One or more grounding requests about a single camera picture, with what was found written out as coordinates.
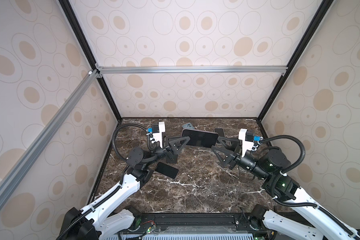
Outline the black phone case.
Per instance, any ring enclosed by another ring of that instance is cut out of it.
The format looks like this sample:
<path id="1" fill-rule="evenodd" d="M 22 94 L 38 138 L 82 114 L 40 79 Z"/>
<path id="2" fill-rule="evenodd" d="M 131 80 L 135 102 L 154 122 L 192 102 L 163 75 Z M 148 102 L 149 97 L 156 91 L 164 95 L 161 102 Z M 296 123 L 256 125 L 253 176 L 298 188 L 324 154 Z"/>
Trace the black phone case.
<path id="1" fill-rule="evenodd" d="M 171 179 L 175 179 L 179 172 L 178 169 L 162 162 L 157 164 L 155 171 Z"/>

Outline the white-edged phone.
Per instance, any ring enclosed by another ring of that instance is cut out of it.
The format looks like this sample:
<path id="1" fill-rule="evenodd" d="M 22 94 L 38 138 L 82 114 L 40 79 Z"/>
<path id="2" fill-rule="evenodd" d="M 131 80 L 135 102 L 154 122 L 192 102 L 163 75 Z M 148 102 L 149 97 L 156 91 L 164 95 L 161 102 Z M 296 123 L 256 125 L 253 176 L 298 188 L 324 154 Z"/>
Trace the white-edged phone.
<path id="1" fill-rule="evenodd" d="M 219 137 L 224 138 L 225 137 L 225 131 L 223 128 L 215 128 L 214 132 L 219 135 Z"/>

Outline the purple-edged phone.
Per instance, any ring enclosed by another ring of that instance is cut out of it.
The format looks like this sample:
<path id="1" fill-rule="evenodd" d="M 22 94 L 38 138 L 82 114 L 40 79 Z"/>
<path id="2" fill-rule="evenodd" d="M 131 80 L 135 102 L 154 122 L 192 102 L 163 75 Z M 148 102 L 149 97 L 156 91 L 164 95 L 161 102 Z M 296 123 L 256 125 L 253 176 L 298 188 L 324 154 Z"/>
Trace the purple-edged phone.
<path id="1" fill-rule="evenodd" d="M 190 138 L 187 142 L 187 146 L 211 148 L 216 145 L 219 135 L 214 132 L 183 129 L 182 137 Z"/>

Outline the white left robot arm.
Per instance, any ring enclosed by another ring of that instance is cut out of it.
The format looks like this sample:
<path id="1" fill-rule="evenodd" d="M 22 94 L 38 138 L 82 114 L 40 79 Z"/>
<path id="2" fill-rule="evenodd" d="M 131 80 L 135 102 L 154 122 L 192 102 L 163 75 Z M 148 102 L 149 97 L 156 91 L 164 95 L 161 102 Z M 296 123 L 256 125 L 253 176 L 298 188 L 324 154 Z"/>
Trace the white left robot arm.
<path id="1" fill-rule="evenodd" d="M 135 209 L 123 209 L 113 215 L 113 211 L 128 197 L 140 190 L 153 175 L 150 164 L 159 159 L 175 157 L 190 137 L 179 137 L 168 140 L 165 148 L 157 147 L 145 151 L 140 147 L 128 153 L 127 167 L 120 181 L 100 198 L 80 210 L 70 209 L 63 220 L 59 240 L 105 240 L 112 235 L 130 228 L 139 218 Z"/>

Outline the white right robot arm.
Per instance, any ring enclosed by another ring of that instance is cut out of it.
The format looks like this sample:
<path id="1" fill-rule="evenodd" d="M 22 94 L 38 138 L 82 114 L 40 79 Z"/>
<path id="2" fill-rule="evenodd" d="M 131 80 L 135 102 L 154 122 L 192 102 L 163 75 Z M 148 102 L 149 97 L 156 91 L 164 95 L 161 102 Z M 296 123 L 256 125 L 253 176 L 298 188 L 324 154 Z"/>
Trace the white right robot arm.
<path id="1" fill-rule="evenodd" d="M 300 148 L 300 156 L 291 163 L 279 147 L 268 147 L 261 158 L 252 153 L 261 144 L 274 140 L 287 139 Z M 244 139 L 219 137 L 221 147 L 212 147 L 220 163 L 233 169 L 238 166 L 264 183 L 265 190 L 277 204 L 293 209 L 309 224 L 294 221 L 262 205 L 256 205 L 246 217 L 255 231 L 267 228 L 296 240 L 360 240 L 360 229 L 355 229 L 315 201 L 288 172 L 300 165 L 305 156 L 304 144 L 289 135 L 278 135 L 268 139 L 258 136 Z"/>

